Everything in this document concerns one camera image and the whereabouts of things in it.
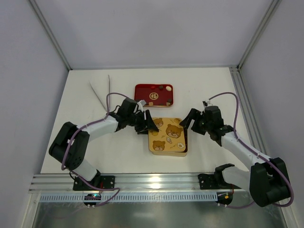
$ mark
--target red tray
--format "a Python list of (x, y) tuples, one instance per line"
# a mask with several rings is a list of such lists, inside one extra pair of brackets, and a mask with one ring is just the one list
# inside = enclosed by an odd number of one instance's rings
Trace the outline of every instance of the red tray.
[(173, 105), (173, 86), (170, 84), (138, 84), (135, 86), (135, 101), (145, 100), (149, 107)]

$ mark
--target circular logo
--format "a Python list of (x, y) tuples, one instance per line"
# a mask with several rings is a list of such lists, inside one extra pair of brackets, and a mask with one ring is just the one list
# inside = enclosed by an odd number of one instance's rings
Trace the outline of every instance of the circular logo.
[(149, 97), (150, 97), (151, 100), (157, 100), (158, 94), (153, 92), (153, 93), (150, 93)]

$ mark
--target white table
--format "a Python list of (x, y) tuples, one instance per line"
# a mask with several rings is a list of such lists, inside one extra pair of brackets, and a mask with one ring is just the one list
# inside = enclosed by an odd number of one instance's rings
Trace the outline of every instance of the white table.
[[(63, 173), (61, 164), (48, 154), (48, 149), (61, 126), (70, 121), (85, 124), (104, 116), (105, 111), (92, 91), (89, 79), (111, 77), (112, 92), (134, 96), (136, 84), (171, 84), (174, 91), (172, 107), (149, 108), (152, 117), (186, 117), (191, 108), (202, 110), (202, 100), (221, 92), (235, 92), (229, 68), (166, 68), (70, 71), (50, 137), (41, 173)], [(123, 98), (111, 97), (112, 109)], [(222, 112), (225, 124), (233, 124), (236, 102), (224, 95), (212, 100)], [(249, 141), (242, 113), (238, 115), (237, 131)], [(212, 172), (222, 164), (246, 167), (229, 151), (218, 146), (208, 134), (188, 131), (189, 149), (186, 157), (153, 155), (148, 149), (148, 136), (137, 135), (133, 127), (108, 134), (89, 143), (85, 158), (101, 173), (166, 173)]]

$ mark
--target bear face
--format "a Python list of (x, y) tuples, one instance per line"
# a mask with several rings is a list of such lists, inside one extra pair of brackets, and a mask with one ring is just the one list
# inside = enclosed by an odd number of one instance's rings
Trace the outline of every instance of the bear face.
[(166, 129), (167, 135), (169, 137), (175, 138), (175, 139), (177, 139), (181, 136), (182, 131), (183, 131), (182, 128), (179, 128), (179, 127), (171, 125), (171, 124), (168, 124), (168, 127)]
[(155, 125), (160, 128), (161, 126), (163, 126), (163, 121), (162, 121), (162, 118), (158, 118), (158, 119), (155, 119), (153, 120)]
[(153, 149), (156, 151), (163, 151), (165, 149), (165, 141), (153, 141)]

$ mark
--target gray wall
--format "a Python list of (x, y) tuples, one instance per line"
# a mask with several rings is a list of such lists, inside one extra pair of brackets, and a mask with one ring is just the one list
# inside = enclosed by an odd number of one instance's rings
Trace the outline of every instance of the gray wall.
[(304, 227), (304, 1), (284, 0), (242, 69), (269, 152), (287, 164)]
[(238, 64), (271, 0), (36, 0), (72, 68)]
[(0, 3), (0, 223), (20, 224), (67, 70), (26, 0)]

